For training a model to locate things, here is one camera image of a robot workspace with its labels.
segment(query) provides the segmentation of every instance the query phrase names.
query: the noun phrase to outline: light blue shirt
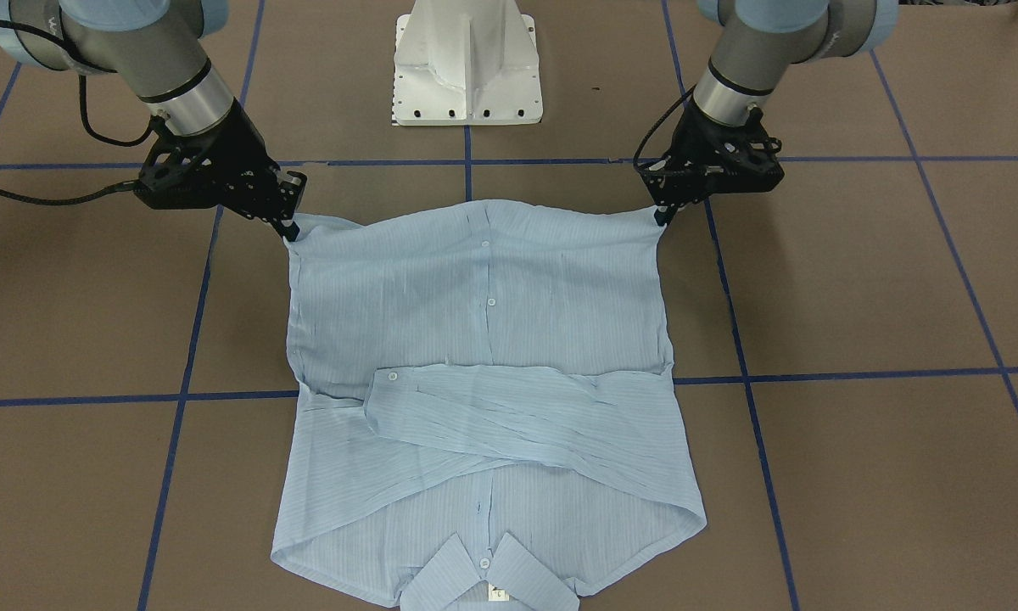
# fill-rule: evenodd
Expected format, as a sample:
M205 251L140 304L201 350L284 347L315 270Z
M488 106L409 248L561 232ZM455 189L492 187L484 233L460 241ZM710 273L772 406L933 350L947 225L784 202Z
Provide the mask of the light blue shirt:
M703 529L652 210L296 222L273 561L401 611L570 611Z

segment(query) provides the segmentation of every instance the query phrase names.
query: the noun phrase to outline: robotic arm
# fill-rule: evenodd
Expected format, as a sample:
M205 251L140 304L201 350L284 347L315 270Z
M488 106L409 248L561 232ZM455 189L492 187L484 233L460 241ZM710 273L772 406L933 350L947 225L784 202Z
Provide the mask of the robotic arm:
M281 173L197 42L226 22L226 0L0 0L0 19L40 27L77 51L0 29L0 45L17 61L80 74L115 72L148 105L159 140L135 189L146 205L222 204L296 238L291 219L306 176Z
M781 142L761 127L761 106L788 65L872 49L898 15L897 0L698 0L698 8L724 34L679 101L687 104L671 147L660 162L634 160L660 225L714 193L772 190L784 178Z

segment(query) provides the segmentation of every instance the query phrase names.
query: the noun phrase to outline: clothing label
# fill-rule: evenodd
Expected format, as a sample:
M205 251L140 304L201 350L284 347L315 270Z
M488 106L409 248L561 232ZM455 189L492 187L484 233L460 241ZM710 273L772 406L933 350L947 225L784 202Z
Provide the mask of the clothing label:
M509 599L509 593L507 593L506 591L504 591L504 589L494 588L494 584L487 584L486 585L486 600L490 600L490 601L495 601L495 600L510 600Z

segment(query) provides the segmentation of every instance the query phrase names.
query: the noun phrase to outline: white metal bracket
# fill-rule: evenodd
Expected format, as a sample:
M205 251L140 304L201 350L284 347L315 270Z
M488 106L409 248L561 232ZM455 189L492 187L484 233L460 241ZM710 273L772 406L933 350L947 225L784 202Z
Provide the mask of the white metal bracket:
M519 125L543 117L535 19L514 0L415 0L396 20L397 125Z

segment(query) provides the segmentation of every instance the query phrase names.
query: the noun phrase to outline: fabric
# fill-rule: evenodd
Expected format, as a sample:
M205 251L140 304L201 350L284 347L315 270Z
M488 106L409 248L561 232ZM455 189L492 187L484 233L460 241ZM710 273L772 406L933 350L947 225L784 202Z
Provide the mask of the fabric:
M403 611L571 611L704 526L652 210L296 222L277 564Z

